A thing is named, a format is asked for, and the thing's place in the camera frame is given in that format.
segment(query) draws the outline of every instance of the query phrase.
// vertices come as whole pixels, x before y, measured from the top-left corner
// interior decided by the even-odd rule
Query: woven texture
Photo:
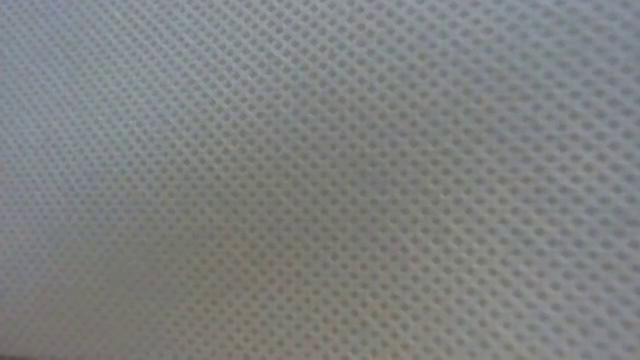
[[[640,359],[640,2],[0,2],[0,355]]]

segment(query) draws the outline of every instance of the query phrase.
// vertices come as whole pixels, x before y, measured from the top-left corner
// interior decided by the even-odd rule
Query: textured material
[[[2,1],[0,354],[640,359],[640,2]]]

